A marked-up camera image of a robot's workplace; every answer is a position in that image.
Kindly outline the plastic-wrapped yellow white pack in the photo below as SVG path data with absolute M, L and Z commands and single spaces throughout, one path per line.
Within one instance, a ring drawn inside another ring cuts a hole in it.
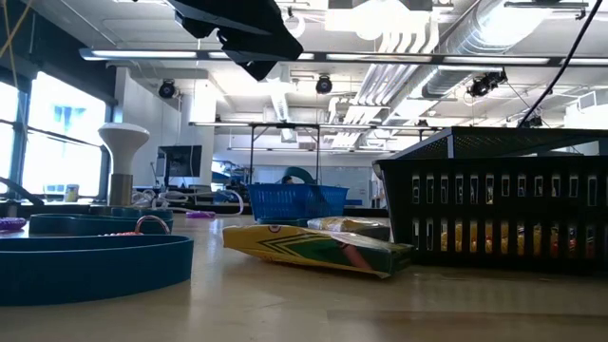
M 349 232 L 368 238 L 390 241 L 390 228 L 386 223 L 356 217 L 312 218 L 307 221 L 310 229 L 332 232 Z

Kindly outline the yellow green crayon box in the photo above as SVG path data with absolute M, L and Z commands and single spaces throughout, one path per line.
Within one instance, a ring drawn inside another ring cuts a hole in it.
M 223 246 L 261 259 L 304 266 L 393 276 L 410 264 L 412 247 L 352 232 L 288 225 L 231 226 Z

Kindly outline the black plastic basket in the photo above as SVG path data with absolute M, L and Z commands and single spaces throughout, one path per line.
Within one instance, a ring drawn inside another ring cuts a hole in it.
M 515 157 L 381 160 L 374 165 L 386 192 L 392 235 L 410 245 L 421 265 L 484 267 L 542 273 L 608 274 L 608 157 Z M 455 251 L 454 230 L 464 226 L 464 250 Z M 469 252 L 469 226 L 477 223 L 477 252 Z M 509 231 L 502 255 L 501 225 Z M 485 225 L 493 226 L 493 253 L 485 252 Z M 442 225 L 448 251 L 440 251 Z M 525 252 L 517 255 L 517 226 Z M 533 227 L 542 228 L 542 252 L 533 255 Z M 560 228 L 559 255 L 549 252 L 551 228 Z M 583 250 L 593 226 L 595 253 Z M 568 252 L 568 228 L 578 231 L 577 252 Z

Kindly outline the large blue plate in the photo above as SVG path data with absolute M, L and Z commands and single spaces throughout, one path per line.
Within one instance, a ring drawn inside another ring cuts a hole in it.
M 109 299 L 191 278 L 194 241 L 172 235 L 0 239 L 0 307 Z

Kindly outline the orange coil wristband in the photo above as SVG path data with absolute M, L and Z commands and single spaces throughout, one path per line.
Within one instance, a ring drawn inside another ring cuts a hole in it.
M 477 230 L 478 226 L 476 222 L 473 222 L 469 226 L 469 252 L 476 253 L 478 248 L 478 239 L 477 239 Z M 454 245 L 455 251 L 460 253 L 464 250 L 463 242 L 464 239 L 464 226 L 461 222 L 457 222 L 454 230 Z M 506 255 L 509 253 L 509 231 L 508 225 L 506 222 L 503 222 L 501 225 L 501 250 L 500 253 L 502 255 Z M 484 251 L 487 254 L 493 253 L 493 226 L 490 223 L 487 223 L 484 227 Z M 533 227 L 533 235 L 532 235 L 532 244 L 533 244 L 533 255 L 535 257 L 540 256 L 542 254 L 542 227 L 537 224 Z M 524 226 L 519 224 L 517 226 L 517 241 L 515 242 L 517 247 L 517 255 L 523 256 L 525 252 L 525 231 Z M 448 231 L 447 226 L 445 224 L 442 225 L 441 235 L 440 235 L 440 251 L 447 252 L 448 251 Z M 559 228 L 553 227 L 551 230 L 551 234 L 549 237 L 549 252 L 553 255 L 556 255 L 559 252 Z

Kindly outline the black mesh desk riser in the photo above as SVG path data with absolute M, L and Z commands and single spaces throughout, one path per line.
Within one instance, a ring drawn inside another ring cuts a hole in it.
M 391 160 L 519 157 L 608 139 L 608 130 L 452 126 L 400 151 Z

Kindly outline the black background rack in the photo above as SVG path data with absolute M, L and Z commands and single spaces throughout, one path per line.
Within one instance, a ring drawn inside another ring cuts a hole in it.
M 276 129 L 292 129 L 297 130 L 298 128 L 303 129 L 307 132 L 316 143 L 315 148 L 304 149 L 304 152 L 315 153 L 315 178 L 319 177 L 320 167 L 320 138 L 323 130 L 345 130 L 354 132 L 367 132 L 368 130 L 397 130 L 397 131 L 414 131 L 418 133 L 419 140 L 423 139 L 423 133 L 438 132 L 445 129 L 444 126 L 421 126 L 421 125 L 377 125 L 377 124 L 330 124 L 330 123 L 289 123 L 289 122 L 189 122 L 192 126 L 211 126 L 211 127 L 248 127 L 250 129 L 250 145 L 249 145 L 249 166 L 248 166 L 248 180 L 251 184 L 253 182 L 254 175 L 254 154 L 255 154 L 255 142 L 256 140 L 264 135 L 269 128 Z

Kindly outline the overhead light bar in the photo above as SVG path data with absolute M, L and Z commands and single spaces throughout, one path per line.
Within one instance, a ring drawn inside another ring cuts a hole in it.
M 87 61 L 217 61 L 231 59 L 222 50 L 93 49 L 79 50 Z M 608 67 L 608 56 L 460 55 L 422 53 L 303 52 L 295 63 L 403 64 L 499 67 Z

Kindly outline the black computer monitor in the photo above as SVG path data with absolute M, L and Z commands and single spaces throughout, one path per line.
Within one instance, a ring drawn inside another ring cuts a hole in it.
M 173 178 L 199 178 L 201 145 L 160 146 L 157 152 L 156 176 L 168 186 Z

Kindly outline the blue plastic basket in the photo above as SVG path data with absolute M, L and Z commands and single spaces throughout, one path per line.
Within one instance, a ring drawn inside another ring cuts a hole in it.
M 248 187 L 256 221 L 342 216 L 348 188 L 306 183 L 258 183 Z

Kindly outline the white mushroom table lamp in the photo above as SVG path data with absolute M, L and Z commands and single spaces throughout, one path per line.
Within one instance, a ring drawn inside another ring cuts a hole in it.
M 111 159 L 107 203 L 130 206 L 133 187 L 133 159 L 149 140 L 149 132 L 133 123 L 105 123 L 98 129 Z

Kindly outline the black aluminium table frame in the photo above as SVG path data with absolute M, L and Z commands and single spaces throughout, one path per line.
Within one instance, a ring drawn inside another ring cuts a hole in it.
M 255 215 L 253 209 L 246 205 L 241 214 L 238 215 L 239 207 L 234 203 L 229 204 L 209 204 L 187 206 L 187 209 L 195 212 L 214 212 L 214 219 L 234 219 L 251 217 L 254 221 L 260 219 L 316 219 L 319 215 L 280 215 L 280 214 L 260 214 Z M 112 208 L 101 204 L 81 204 L 53 202 L 45 205 L 33 205 L 29 202 L 1 201 L 0 218 L 17 217 L 29 219 L 32 215 L 57 215 L 57 216 L 94 216 L 94 217 L 113 217 Z M 342 214 L 329 214 L 329 217 L 357 217 L 368 219 L 387 219 L 389 211 L 387 209 L 365 208 L 365 207 L 345 207 Z

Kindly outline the silver ceiling duct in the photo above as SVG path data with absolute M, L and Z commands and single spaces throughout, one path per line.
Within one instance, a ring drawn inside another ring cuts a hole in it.
M 504 54 L 530 35 L 552 12 L 551 9 L 512 8 L 507 2 L 519 0 L 481 0 L 439 46 L 446 54 Z M 470 73 L 445 70 L 438 66 L 419 66 L 408 78 L 399 100 L 442 98 Z

